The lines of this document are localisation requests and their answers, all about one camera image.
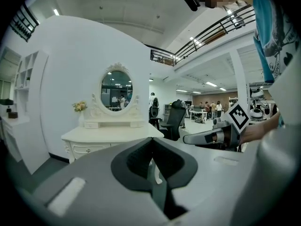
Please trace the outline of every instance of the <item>person's arm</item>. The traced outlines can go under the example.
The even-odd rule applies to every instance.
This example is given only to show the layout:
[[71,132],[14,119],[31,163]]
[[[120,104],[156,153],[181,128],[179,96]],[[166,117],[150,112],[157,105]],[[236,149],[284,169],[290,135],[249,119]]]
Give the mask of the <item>person's arm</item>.
[[277,112],[270,119],[259,124],[247,126],[240,140],[240,144],[260,140],[269,131],[278,127],[280,112]]

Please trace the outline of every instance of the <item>white cabinet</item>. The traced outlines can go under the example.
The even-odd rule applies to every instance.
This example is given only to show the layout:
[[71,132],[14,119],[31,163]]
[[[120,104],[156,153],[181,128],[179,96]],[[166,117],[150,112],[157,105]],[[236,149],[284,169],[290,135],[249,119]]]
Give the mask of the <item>white cabinet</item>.
[[87,129],[77,127],[62,135],[65,150],[69,154],[69,162],[89,153],[103,150],[125,142],[147,137],[164,137],[164,135],[150,124],[144,127],[102,127]]
[[18,118],[3,118],[8,150],[17,161],[22,158],[31,174],[50,157],[40,121],[40,87],[47,59],[43,51],[21,58],[14,91]]

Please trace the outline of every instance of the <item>white pillar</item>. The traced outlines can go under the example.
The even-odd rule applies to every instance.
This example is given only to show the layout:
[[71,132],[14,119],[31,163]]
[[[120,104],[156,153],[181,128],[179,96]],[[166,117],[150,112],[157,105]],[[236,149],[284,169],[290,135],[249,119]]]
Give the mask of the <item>white pillar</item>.
[[240,106],[244,109],[244,111],[248,112],[248,92],[245,71],[241,63],[238,51],[236,49],[230,51],[230,56],[232,59],[237,83],[238,102]]

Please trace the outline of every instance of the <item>oval mirror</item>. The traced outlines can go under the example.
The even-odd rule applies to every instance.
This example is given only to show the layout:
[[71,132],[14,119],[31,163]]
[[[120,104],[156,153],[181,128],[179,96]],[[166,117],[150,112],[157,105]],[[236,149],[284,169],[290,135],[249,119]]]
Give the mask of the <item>oval mirror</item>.
[[111,71],[100,87],[100,100],[111,111],[121,111],[132,99],[133,89],[129,76],[122,71]]

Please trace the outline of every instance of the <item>white vanity table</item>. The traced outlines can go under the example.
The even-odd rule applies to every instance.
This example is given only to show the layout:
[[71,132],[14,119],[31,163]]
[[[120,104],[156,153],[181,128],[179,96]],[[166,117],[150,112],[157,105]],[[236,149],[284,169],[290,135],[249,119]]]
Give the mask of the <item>white vanity table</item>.
[[[120,111],[110,110],[109,108],[117,106],[116,96],[120,94],[124,97],[131,94],[129,104]],[[106,99],[106,105],[110,103],[108,108],[104,106],[103,98]],[[164,137],[160,131],[143,120],[139,108],[138,85],[135,85],[135,79],[120,63],[111,65],[100,78],[88,109],[90,116],[85,118],[85,127],[76,127],[61,137],[65,142],[70,163],[88,153],[125,142],[147,137]]]
[[69,162],[79,157],[125,142],[147,137],[164,137],[151,124],[145,127],[103,127],[99,129],[86,129],[77,127],[62,136],[65,149],[69,153]]

